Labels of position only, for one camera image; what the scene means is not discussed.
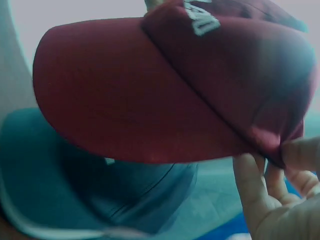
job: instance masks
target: cap brim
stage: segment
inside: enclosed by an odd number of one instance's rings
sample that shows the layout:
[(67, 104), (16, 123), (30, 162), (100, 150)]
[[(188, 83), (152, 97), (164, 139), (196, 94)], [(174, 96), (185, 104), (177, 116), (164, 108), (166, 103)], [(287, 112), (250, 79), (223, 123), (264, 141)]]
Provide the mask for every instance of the cap brim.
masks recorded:
[(73, 144), (124, 161), (193, 162), (252, 151), (184, 82), (141, 20), (85, 21), (44, 35), (33, 84), (48, 122)]
[(164, 231), (197, 176), (196, 164), (107, 165), (61, 139), (38, 109), (11, 114), (0, 145), (2, 208), (40, 239), (92, 239), (116, 227)]

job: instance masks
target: finger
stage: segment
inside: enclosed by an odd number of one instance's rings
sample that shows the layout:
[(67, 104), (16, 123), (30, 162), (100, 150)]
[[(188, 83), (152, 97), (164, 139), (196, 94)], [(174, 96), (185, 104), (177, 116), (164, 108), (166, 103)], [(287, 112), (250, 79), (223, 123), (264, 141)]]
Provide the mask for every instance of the finger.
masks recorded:
[(259, 169), (260, 174), (263, 176), (265, 173), (266, 159), (258, 154), (252, 154), (252, 156), (255, 159), (255, 163)]
[(256, 160), (252, 155), (243, 154), (235, 157), (233, 170), (247, 226), (250, 233), (255, 234), (267, 214), (281, 204), (275, 205), (268, 196)]
[(320, 182), (312, 172), (287, 169), (285, 175), (301, 196), (309, 199), (320, 193)]
[(264, 177), (268, 194), (277, 199), (282, 205), (292, 204), (301, 200), (297, 195), (288, 192), (285, 173), (282, 169), (269, 163)]
[(317, 171), (320, 169), (320, 137), (297, 139), (282, 146), (283, 161), (291, 169)]
[(238, 233), (238, 234), (232, 235), (226, 240), (252, 240), (252, 238), (248, 233)]

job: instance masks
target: cap seam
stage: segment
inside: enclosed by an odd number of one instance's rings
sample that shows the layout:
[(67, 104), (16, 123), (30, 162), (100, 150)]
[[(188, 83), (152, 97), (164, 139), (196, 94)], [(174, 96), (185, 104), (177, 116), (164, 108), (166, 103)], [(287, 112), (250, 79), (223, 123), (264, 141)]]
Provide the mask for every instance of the cap seam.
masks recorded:
[(172, 61), (168, 59), (164, 51), (156, 44), (156, 41), (153, 40), (151, 35), (148, 33), (148, 31), (144, 28), (144, 25), (140, 25), (142, 31), (146, 34), (146, 36), (149, 38), (149, 40), (153, 43), (153, 45), (158, 49), (159, 53), (162, 55), (162, 57), (166, 60), (166, 62), (171, 66), (171, 68), (175, 71), (175, 73), (180, 77), (180, 79), (190, 88), (190, 90), (211, 110), (213, 114), (215, 114), (227, 127), (229, 127), (232, 132), (238, 136), (242, 141), (244, 141), (249, 147), (253, 148), (253, 150), (257, 151), (258, 154), (262, 155), (266, 159), (270, 160), (270, 162), (274, 163), (279, 167), (279, 165), (276, 163), (276, 161), (272, 160), (272, 158), (263, 152), (259, 146), (256, 144), (252, 143), (249, 139), (247, 139), (243, 134), (241, 134), (241, 131), (238, 130), (233, 124), (229, 123), (223, 115), (218, 112), (215, 107), (213, 107), (210, 102), (207, 100), (205, 96), (203, 96), (199, 90), (197, 90), (188, 80), (184, 75), (178, 70), (177, 67), (174, 66)]

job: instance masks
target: blue fabric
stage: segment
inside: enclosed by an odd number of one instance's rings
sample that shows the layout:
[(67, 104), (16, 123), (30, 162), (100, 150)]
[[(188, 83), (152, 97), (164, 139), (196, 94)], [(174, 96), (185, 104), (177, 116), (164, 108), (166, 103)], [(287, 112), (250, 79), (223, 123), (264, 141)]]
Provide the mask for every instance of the blue fabric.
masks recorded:
[(6, 195), (25, 218), (49, 228), (161, 233), (197, 180), (197, 164), (107, 165), (61, 138), (37, 108), (9, 114), (0, 145)]
[[(298, 194), (289, 182), (285, 182), (289, 193)], [(247, 224), (245, 222), (244, 214), (241, 213), (226, 224), (212, 230), (206, 235), (198, 238), (198, 240), (225, 240), (233, 234), (248, 233)]]

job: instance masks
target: white wall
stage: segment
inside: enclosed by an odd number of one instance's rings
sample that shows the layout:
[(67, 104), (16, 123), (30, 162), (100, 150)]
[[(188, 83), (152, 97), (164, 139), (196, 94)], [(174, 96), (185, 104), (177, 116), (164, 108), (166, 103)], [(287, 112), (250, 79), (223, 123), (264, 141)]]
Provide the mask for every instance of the white wall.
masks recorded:
[(9, 0), (22, 52), (31, 71), (35, 50), (53, 26), (90, 19), (140, 17), (144, 0)]

